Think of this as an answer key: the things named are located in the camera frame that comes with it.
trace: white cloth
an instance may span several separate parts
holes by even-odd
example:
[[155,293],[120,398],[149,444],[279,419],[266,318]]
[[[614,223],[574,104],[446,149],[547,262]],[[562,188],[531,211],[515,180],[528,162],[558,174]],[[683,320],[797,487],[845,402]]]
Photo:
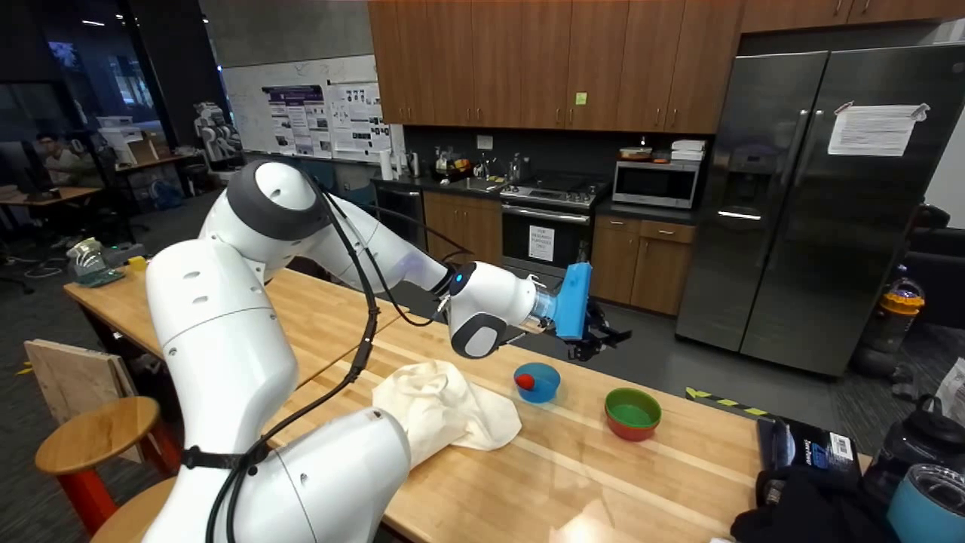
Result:
[[509,398],[469,383],[456,364],[442,360],[397,368],[373,386],[372,404],[403,424],[410,439],[410,469],[450,444],[499,449],[522,428]]

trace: stainless steel refrigerator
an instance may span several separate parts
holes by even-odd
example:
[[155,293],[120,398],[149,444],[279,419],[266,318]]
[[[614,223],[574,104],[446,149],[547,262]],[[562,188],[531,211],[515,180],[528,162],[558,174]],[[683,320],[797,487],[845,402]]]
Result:
[[737,57],[675,334],[843,376],[962,96],[965,46]]

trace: microwave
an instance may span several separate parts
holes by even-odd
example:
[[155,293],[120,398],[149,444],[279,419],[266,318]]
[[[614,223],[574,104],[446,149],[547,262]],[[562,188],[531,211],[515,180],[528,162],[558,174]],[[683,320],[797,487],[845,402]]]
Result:
[[694,209],[700,162],[616,162],[614,201]]

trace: wooden table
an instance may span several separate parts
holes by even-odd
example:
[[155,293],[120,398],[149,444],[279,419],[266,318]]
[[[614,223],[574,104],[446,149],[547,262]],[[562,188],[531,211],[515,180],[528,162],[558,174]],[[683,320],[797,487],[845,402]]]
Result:
[[195,162],[204,161],[204,154],[166,154],[157,161],[144,161],[144,162],[120,162],[116,166],[117,174],[129,174],[129,171],[144,171],[144,169],[159,169],[159,166],[174,166],[174,162]]
[[[107,325],[101,334],[120,332],[163,360],[142,271],[128,271],[123,281],[101,290],[83,284],[68,284],[64,290],[93,323]],[[365,299],[354,290],[283,269],[268,284],[268,299],[300,360],[300,386],[337,357],[357,349],[365,325]],[[393,304],[379,301],[379,325],[393,325],[396,320]]]
[[0,206],[22,206],[22,209],[50,209],[50,206],[64,206],[72,199],[87,199],[90,192],[101,192],[104,188],[56,188],[59,197],[37,197],[31,199],[28,192],[16,190],[12,183],[5,183],[0,190]]
[[[363,296],[294,271],[282,275],[268,293],[279,301],[300,361],[310,360],[310,368],[321,368],[290,394],[279,415],[283,416],[329,393],[348,370],[357,330],[363,325]],[[78,286],[70,286],[70,296],[104,320],[111,320],[120,332],[133,332],[133,313],[117,307],[120,301],[111,301],[108,290],[78,296]],[[337,313],[321,307],[329,296],[340,299],[337,304],[343,307]],[[324,320],[337,325],[337,332],[332,334],[324,325],[310,334],[307,330],[294,330],[294,320]],[[368,370],[324,412],[279,435],[279,444],[290,444],[340,415],[368,407],[372,390],[385,374],[424,360],[450,360],[474,383],[514,398],[522,435],[499,454],[444,449],[417,469],[385,510],[385,521],[404,536],[460,543],[706,543],[713,534],[728,534],[734,516],[754,503],[754,478],[761,471],[754,424],[649,390],[665,407],[665,424],[654,441],[624,444],[603,425],[603,398],[609,390],[633,383],[519,348],[469,361],[450,349],[444,325],[410,330],[404,320],[383,323]],[[514,393],[515,364],[531,360],[554,364],[565,376],[562,398],[548,407],[526,404]]]

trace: whiteboard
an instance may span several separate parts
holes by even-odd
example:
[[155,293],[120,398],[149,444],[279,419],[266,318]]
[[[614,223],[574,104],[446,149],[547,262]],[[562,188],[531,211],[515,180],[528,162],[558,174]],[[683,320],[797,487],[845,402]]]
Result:
[[225,69],[249,151],[379,162],[404,157],[404,134],[383,123],[373,56]]

